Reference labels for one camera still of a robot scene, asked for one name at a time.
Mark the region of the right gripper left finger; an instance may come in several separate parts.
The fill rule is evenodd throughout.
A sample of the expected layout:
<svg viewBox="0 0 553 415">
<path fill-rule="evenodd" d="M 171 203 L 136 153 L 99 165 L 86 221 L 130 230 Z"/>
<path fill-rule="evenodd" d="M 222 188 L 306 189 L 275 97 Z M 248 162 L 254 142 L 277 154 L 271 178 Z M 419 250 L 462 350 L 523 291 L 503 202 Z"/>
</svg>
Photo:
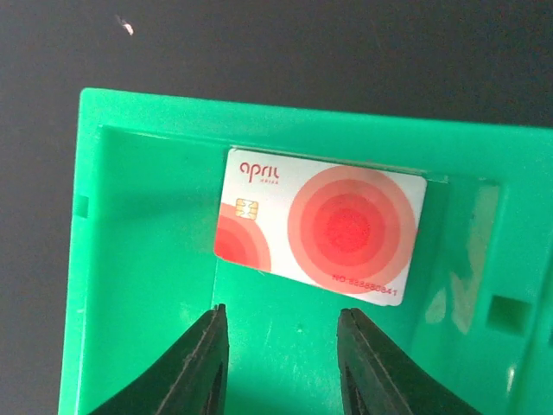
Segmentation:
<svg viewBox="0 0 553 415">
<path fill-rule="evenodd" d="M 94 414 L 222 414 L 229 364 L 226 307 L 205 312 L 155 363 Z"/>
</svg>

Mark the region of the red circle credit card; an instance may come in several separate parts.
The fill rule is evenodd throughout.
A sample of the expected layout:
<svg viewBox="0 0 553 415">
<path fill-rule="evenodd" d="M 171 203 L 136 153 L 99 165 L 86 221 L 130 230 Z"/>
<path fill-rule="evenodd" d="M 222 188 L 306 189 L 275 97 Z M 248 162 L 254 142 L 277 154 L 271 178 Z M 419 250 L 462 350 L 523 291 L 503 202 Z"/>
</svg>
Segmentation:
<svg viewBox="0 0 553 415">
<path fill-rule="evenodd" d="M 368 303 L 404 299 L 420 176 L 232 149 L 215 254 Z"/>
</svg>

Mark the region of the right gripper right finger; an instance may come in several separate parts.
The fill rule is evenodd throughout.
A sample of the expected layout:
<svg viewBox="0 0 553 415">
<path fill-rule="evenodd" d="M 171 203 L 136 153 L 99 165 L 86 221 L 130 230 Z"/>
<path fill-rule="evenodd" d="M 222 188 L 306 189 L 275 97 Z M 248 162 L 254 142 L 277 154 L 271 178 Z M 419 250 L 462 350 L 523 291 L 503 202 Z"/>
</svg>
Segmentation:
<svg viewBox="0 0 553 415">
<path fill-rule="evenodd" d="M 424 372 L 362 310 L 343 309 L 337 328 L 345 414 L 476 414 Z"/>
</svg>

